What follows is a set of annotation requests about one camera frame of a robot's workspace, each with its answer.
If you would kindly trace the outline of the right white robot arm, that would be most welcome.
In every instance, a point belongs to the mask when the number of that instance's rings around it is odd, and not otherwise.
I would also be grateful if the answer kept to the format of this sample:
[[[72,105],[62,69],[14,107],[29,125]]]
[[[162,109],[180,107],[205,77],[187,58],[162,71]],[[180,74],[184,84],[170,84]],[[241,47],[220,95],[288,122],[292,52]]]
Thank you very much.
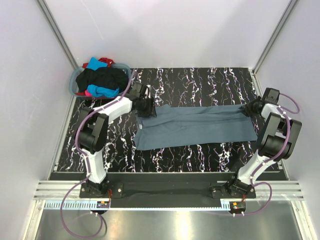
[[[302,128],[300,121],[288,116],[300,113],[298,103],[275,88],[267,87],[262,97],[240,109],[249,117],[260,115],[265,123],[257,137],[256,152],[225,184],[226,193],[235,199],[253,192],[255,181],[268,167],[292,155]]]

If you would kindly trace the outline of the grey blue t shirt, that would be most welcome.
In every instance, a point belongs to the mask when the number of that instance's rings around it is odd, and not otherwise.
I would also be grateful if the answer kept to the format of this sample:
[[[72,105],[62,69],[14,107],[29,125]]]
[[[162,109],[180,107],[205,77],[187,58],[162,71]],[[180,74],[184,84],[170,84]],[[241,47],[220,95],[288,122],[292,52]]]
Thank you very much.
[[[240,105],[156,107],[156,117],[137,117],[139,151],[210,143],[252,142],[257,134]]]

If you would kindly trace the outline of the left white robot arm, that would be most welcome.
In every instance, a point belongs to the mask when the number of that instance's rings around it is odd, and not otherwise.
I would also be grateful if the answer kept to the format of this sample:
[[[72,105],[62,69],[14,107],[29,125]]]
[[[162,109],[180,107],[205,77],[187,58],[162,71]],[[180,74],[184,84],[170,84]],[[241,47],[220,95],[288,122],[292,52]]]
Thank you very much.
[[[142,118],[157,116],[150,85],[136,82],[132,87],[127,86],[121,95],[109,103],[80,110],[74,140],[86,167],[86,177],[81,182],[82,194],[88,193],[97,198],[112,194],[103,164],[102,149],[107,143],[109,124],[132,111]]]

